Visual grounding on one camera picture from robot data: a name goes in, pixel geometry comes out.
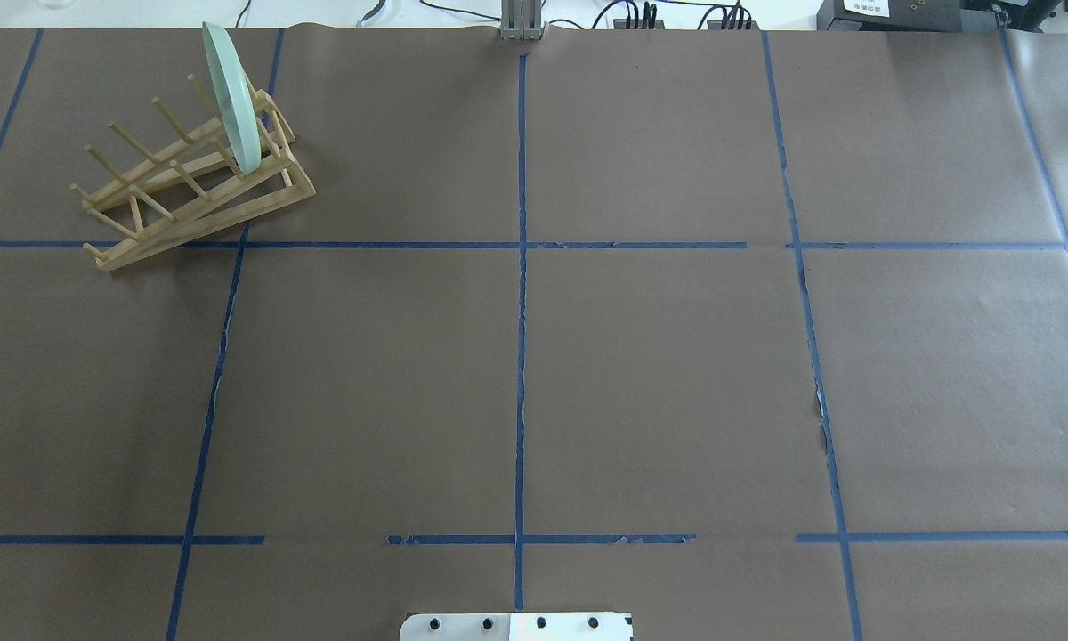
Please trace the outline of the light green plate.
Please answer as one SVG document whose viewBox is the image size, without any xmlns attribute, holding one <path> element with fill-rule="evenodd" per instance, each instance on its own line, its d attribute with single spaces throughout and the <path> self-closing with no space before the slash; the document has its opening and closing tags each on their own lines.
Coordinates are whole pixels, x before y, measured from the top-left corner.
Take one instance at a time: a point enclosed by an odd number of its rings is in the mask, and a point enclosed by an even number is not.
<svg viewBox="0 0 1068 641">
<path fill-rule="evenodd" d="M 253 90 L 226 29 L 216 24 L 203 24 L 201 33 L 218 113 L 224 123 L 239 171 L 249 174 L 258 169 L 262 158 Z"/>
</svg>

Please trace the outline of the wooden dish rack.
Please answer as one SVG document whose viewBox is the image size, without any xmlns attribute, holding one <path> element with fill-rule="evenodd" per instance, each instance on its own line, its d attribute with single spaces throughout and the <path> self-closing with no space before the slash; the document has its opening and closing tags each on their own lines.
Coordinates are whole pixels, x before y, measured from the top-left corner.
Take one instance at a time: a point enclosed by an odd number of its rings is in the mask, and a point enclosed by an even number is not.
<svg viewBox="0 0 1068 641">
<path fill-rule="evenodd" d="M 249 141 L 258 145 L 249 157 L 258 165 L 242 169 L 234 155 L 233 121 L 221 118 L 213 94 L 195 76 L 188 79 L 213 112 L 203 125 L 185 129 L 164 101 L 152 98 L 176 132 L 174 142 L 154 151 L 110 121 L 109 129 L 134 148 L 140 162 L 119 169 L 101 151 L 92 145 L 84 148 L 110 179 L 95 191 L 77 183 L 70 183 L 70 190 L 87 215 L 119 235 L 116 243 L 105 248 L 82 244 L 100 271 L 117 271 L 317 193 L 295 156 L 293 127 L 269 93 L 250 81 L 245 83 L 254 115 Z"/>
</svg>

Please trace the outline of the brown paper table cover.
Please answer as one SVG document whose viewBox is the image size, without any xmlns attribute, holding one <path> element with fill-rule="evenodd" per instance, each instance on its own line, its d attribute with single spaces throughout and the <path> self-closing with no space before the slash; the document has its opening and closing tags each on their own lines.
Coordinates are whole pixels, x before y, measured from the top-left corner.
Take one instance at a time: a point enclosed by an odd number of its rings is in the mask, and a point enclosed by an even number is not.
<svg viewBox="0 0 1068 641">
<path fill-rule="evenodd" d="M 1068 640 L 1068 36 L 234 36 L 315 196 L 114 273 L 197 29 L 0 29 L 0 640 Z"/>
</svg>

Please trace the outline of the orange black power strip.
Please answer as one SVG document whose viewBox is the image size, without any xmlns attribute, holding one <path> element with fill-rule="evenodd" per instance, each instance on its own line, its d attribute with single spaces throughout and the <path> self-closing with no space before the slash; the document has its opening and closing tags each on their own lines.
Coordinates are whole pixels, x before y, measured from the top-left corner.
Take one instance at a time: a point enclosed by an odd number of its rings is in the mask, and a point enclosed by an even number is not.
<svg viewBox="0 0 1068 641">
<path fill-rule="evenodd" d="M 625 5 L 625 16 L 614 18 L 612 28 L 619 31 L 651 31 L 661 28 L 659 19 L 659 4 L 651 1 L 617 1 L 616 4 Z"/>
</svg>

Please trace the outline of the black box with label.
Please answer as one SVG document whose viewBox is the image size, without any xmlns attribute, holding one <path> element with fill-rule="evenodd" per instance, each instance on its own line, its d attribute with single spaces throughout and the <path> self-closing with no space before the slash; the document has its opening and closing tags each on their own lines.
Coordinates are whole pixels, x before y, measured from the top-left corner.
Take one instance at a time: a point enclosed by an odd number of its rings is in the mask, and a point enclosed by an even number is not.
<svg viewBox="0 0 1068 641">
<path fill-rule="evenodd" d="M 823 1 L 816 31 L 901 31 L 959 33 L 959 1 Z"/>
</svg>

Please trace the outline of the aluminium frame post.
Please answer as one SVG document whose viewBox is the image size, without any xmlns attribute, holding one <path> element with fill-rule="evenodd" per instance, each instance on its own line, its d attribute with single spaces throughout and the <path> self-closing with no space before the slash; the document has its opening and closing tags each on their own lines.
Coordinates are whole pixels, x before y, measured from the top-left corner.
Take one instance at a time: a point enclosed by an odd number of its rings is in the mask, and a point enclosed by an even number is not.
<svg viewBox="0 0 1068 641">
<path fill-rule="evenodd" d="M 545 35 L 541 0 L 502 0 L 500 36 L 503 41 L 537 41 Z"/>
</svg>

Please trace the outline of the white pedestal column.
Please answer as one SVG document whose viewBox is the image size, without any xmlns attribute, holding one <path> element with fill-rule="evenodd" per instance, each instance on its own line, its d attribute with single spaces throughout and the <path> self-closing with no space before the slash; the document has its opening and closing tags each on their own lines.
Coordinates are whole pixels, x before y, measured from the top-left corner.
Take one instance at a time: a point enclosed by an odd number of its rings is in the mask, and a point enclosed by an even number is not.
<svg viewBox="0 0 1068 641">
<path fill-rule="evenodd" d="M 400 640 L 633 640 L 630 613 L 417 613 Z"/>
</svg>

